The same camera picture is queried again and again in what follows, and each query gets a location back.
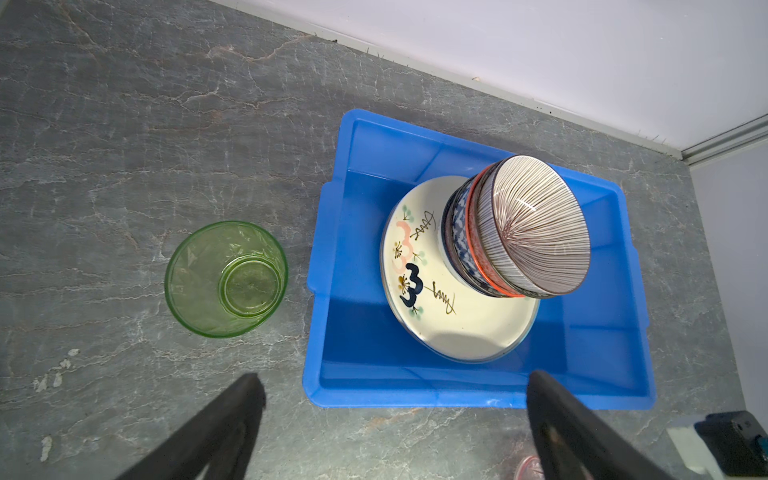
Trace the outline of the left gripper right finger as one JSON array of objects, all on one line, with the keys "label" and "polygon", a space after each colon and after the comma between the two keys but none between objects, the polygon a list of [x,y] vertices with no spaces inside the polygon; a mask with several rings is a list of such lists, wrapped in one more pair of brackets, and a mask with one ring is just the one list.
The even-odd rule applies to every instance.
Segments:
[{"label": "left gripper right finger", "polygon": [[530,374],[529,424],[546,479],[669,479],[548,373]]}]

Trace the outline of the purple striped bowl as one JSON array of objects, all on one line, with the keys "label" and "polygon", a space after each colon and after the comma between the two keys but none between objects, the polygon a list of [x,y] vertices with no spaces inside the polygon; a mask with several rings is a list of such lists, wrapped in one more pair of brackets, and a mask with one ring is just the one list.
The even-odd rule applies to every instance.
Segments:
[{"label": "purple striped bowl", "polygon": [[483,174],[473,204],[479,253],[494,283],[550,298],[584,282],[591,262],[587,222],[553,167],[526,155],[499,161]]}]

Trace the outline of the green glass cup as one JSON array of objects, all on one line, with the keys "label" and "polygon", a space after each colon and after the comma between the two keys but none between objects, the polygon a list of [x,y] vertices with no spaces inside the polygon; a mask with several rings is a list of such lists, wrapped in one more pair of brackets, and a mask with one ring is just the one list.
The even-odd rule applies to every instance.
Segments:
[{"label": "green glass cup", "polygon": [[288,262],[275,237],[245,221],[207,225],[183,240],[165,272],[164,293],[175,319],[208,338],[231,338],[279,308]]}]

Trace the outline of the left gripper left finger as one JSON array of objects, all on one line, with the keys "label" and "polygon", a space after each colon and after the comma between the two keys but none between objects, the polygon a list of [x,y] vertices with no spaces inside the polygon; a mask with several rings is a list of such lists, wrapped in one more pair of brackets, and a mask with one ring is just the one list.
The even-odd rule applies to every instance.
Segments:
[{"label": "left gripper left finger", "polygon": [[243,479],[254,450],[266,393],[255,373],[247,373],[121,479]]}]

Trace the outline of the orange patterned bowl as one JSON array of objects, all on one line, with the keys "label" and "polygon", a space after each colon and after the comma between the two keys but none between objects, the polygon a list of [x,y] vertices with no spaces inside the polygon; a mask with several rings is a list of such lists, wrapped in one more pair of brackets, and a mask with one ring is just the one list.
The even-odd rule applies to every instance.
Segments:
[{"label": "orange patterned bowl", "polygon": [[493,165],[488,166],[481,173],[479,173],[474,178],[469,188],[467,205],[465,209],[465,224],[470,245],[469,249],[473,257],[473,261],[476,264],[481,276],[494,290],[505,297],[521,298],[524,297],[524,294],[512,288],[493,268],[487,254],[483,249],[479,235],[479,229],[477,227],[477,196],[480,193],[481,186],[485,180],[486,175],[491,172],[492,167]]}]

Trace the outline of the pink glass cup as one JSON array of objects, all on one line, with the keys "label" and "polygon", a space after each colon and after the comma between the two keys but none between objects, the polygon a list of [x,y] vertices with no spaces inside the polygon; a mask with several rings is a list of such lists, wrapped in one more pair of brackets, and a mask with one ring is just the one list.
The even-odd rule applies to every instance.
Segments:
[{"label": "pink glass cup", "polygon": [[540,458],[535,455],[524,458],[517,466],[514,480],[544,480],[543,467]]}]

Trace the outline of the cream painted plate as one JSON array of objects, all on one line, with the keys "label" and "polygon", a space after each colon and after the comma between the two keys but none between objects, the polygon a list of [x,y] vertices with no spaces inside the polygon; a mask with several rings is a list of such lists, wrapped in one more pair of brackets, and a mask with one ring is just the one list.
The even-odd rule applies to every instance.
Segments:
[{"label": "cream painted plate", "polygon": [[390,309],[414,338],[451,360],[483,363],[522,343],[540,301],[484,295],[449,263],[443,213],[466,181],[438,177],[404,195],[384,224],[380,271]]}]

